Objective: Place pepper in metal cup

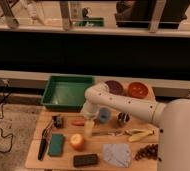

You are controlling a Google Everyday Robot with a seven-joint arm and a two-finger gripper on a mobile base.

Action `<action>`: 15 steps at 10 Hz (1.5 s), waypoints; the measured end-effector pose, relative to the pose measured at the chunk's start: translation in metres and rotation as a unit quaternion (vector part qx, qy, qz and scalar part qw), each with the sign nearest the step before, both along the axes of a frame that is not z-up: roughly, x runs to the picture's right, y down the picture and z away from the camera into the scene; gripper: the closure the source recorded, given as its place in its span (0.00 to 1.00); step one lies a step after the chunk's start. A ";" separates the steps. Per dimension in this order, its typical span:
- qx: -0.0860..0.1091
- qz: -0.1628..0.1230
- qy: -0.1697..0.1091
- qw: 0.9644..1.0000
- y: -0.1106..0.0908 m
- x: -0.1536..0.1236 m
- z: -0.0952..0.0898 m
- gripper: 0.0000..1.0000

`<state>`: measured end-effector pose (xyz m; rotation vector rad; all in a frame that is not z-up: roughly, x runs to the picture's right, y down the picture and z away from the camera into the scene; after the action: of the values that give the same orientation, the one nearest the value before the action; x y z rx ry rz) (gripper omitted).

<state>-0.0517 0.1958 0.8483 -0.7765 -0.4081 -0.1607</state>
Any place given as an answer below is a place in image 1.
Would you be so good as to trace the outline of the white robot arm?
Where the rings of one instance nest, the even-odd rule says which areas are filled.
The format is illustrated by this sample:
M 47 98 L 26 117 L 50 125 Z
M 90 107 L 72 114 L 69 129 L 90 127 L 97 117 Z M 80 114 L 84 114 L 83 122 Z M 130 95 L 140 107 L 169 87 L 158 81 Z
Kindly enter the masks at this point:
M 159 128 L 157 171 L 190 171 L 190 100 L 167 104 L 114 95 L 106 83 L 85 91 L 81 114 L 87 120 L 97 117 L 98 106 L 111 107 Z

